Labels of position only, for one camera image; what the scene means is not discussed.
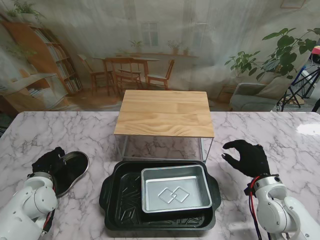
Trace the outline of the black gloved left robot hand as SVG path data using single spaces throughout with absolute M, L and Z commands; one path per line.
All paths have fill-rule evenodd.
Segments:
M 62 166 L 65 165 L 63 160 L 65 151 L 61 147 L 45 153 L 32 166 L 32 172 L 44 172 L 53 176 Z

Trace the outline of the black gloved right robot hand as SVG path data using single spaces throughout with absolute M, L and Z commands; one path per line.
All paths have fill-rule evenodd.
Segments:
M 245 176 L 255 178 L 263 174 L 271 174 L 267 156 L 261 145 L 253 145 L 243 139 L 239 139 L 225 143 L 223 149 L 236 149 L 238 151 L 239 160 L 234 159 L 227 153 L 223 153 L 221 156 L 234 169 Z

